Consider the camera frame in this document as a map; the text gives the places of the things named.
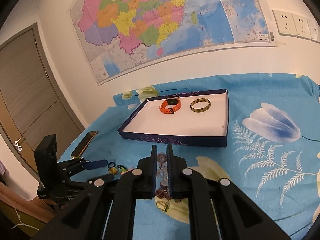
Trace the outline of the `green gold chain pendant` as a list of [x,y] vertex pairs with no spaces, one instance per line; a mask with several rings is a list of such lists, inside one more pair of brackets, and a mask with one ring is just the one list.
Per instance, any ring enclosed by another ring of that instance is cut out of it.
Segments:
[[165,202],[165,201],[162,201],[162,200],[157,200],[156,201],[156,207],[161,210],[162,212],[166,213],[169,211],[169,208],[170,208],[170,203],[169,202]]

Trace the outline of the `orange smartwatch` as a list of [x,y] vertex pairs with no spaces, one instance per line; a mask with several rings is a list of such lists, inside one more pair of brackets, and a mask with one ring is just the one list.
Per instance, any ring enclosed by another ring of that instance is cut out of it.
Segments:
[[163,114],[174,114],[180,110],[182,104],[179,98],[170,98],[163,101],[159,106],[159,110]]

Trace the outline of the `yellow black bangle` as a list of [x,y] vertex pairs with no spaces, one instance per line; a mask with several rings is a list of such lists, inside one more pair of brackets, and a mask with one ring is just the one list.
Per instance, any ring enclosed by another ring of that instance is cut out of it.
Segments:
[[199,98],[191,102],[190,109],[194,113],[206,112],[211,107],[211,101],[206,98]]

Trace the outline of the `smartphone with gold edge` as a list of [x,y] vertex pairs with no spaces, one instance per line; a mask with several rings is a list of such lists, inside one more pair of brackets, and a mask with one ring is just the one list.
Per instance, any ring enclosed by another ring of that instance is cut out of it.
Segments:
[[71,153],[72,159],[78,159],[82,156],[86,148],[88,148],[90,142],[93,138],[97,135],[97,131],[90,131],[88,132],[83,139],[78,143],[74,151]]

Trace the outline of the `brown wooden door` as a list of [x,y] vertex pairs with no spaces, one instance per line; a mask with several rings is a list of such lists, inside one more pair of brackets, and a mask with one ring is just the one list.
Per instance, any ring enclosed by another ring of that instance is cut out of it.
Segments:
[[84,129],[52,73],[37,24],[1,44],[1,134],[21,165],[38,180],[41,140],[56,135],[60,158]]

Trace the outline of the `blue floral bed sheet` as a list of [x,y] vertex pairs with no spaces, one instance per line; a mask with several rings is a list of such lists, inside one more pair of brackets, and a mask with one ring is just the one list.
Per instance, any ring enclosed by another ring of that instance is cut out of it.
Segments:
[[167,146],[204,178],[227,178],[291,239],[319,217],[319,85],[293,74],[163,83],[114,97],[84,151],[129,169],[157,147],[156,192],[138,200],[134,239],[189,239],[188,200],[169,191]]

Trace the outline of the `dark blue shallow box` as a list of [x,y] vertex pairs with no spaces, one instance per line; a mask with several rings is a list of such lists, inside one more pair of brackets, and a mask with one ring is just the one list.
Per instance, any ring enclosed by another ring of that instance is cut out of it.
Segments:
[[[163,114],[159,106],[166,99],[179,98],[181,108]],[[211,107],[194,113],[192,101],[206,98]],[[158,96],[144,100],[118,129],[124,139],[199,147],[226,147],[229,98],[226,89]]]

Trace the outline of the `colourful wall map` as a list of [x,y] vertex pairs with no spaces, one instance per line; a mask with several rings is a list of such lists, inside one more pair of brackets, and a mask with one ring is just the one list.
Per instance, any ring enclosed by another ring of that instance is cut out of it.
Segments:
[[259,0],[76,0],[70,16],[98,83],[194,49],[273,41]]

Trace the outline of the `white wall socket panel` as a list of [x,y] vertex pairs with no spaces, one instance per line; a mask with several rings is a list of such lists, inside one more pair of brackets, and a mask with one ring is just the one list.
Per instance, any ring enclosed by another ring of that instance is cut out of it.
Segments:
[[319,26],[313,20],[290,12],[272,10],[279,35],[319,43]]

